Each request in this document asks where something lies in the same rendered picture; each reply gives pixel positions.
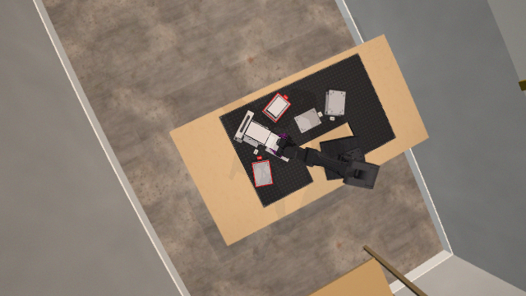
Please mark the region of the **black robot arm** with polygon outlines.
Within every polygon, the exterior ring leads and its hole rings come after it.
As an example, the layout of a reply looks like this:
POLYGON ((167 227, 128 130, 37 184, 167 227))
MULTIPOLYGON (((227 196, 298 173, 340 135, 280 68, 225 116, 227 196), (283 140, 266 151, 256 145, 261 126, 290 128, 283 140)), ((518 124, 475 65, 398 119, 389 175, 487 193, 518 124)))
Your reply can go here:
POLYGON ((331 158, 324 152, 310 147, 303 149, 294 142, 287 141, 283 138, 279 138, 276 143, 277 146, 282 148, 281 151, 287 159, 300 159, 306 166, 313 167, 315 165, 332 170, 344 178, 343 183, 347 185, 367 189, 374 188, 380 165, 359 161, 363 159, 359 148, 338 154, 331 158))

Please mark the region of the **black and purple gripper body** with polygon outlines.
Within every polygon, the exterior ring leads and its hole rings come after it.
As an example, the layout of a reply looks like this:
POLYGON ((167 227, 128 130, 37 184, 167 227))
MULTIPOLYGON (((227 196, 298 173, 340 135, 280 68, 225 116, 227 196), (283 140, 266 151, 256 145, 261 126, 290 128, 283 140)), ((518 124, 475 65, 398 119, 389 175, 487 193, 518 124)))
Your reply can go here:
MULTIPOLYGON (((286 140, 293 142, 292 137, 289 136, 289 135, 286 136, 286 140)), ((277 155, 278 157, 280 157, 281 155, 282 155, 283 157, 285 157, 285 156, 284 156, 284 153, 283 153, 281 150, 282 150, 282 148, 279 147, 278 150, 276 151, 275 155, 277 155)))

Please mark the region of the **grey rectangular frame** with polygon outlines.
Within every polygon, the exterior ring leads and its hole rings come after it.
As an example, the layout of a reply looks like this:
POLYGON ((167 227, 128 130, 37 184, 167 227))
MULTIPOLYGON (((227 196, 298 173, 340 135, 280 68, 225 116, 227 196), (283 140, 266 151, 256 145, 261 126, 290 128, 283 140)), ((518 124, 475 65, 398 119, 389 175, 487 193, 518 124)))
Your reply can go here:
POLYGON ((315 109, 310 109, 294 118, 301 133, 321 124, 315 109))

